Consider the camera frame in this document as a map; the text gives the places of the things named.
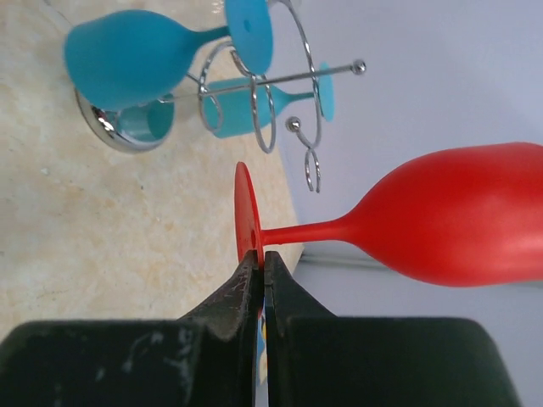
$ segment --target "beige stone surface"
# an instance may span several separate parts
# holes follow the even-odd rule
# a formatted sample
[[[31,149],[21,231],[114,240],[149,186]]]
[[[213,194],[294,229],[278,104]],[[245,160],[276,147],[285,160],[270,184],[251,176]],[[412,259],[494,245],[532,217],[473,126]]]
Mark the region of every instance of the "beige stone surface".
[[[194,29],[222,19],[213,13],[220,2],[202,0],[56,3],[76,22],[128,7]],[[209,12],[195,6],[203,3]],[[240,160],[253,175],[263,226],[295,223],[278,152],[263,154],[251,135],[214,138],[193,99],[177,105],[158,149],[129,155],[107,147],[77,108],[61,21],[54,24],[40,0],[0,7],[0,338],[28,320],[189,311],[238,263],[232,196]],[[214,71],[236,72],[227,59]],[[293,270],[301,246],[279,251]]]

